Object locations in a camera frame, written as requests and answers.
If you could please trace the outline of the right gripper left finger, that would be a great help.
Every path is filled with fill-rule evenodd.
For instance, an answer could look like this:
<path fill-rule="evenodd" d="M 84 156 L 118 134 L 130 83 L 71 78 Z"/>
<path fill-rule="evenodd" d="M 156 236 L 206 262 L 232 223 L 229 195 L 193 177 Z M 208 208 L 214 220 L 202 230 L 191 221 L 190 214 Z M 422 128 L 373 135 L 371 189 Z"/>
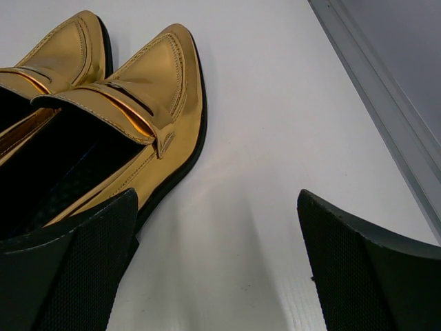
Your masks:
<path fill-rule="evenodd" d="M 134 241 L 130 188 L 1 242 L 2 330 L 105 330 Z"/>

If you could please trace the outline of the gold shoe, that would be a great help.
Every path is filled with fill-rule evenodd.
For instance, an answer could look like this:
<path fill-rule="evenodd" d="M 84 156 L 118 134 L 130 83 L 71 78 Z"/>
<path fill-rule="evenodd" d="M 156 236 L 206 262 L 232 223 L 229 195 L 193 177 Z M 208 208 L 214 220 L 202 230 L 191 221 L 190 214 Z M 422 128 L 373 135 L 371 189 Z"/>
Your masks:
<path fill-rule="evenodd" d="M 102 80 L 31 101 L 57 116 L 1 162 L 1 237 L 60 222 L 132 188 L 141 227 L 192 169 L 207 129 L 190 31 L 166 27 Z"/>
<path fill-rule="evenodd" d="M 15 66 L 1 69 L 1 162 L 16 154 L 59 110 L 31 101 L 102 80 L 113 72 L 112 46 L 102 20 L 89 10 L 49 32 Z"/>

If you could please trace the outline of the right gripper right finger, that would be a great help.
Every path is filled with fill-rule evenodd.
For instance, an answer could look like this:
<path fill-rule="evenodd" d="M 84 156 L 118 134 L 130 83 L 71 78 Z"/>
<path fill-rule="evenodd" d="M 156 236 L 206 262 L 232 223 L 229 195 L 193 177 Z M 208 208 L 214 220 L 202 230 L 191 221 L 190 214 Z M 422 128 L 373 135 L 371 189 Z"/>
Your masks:
<path fill-rule="evenodd" d="M 328 330 L 440 329 L 440 247 L 308 190 L 300 191 L 297 211 Z"/>

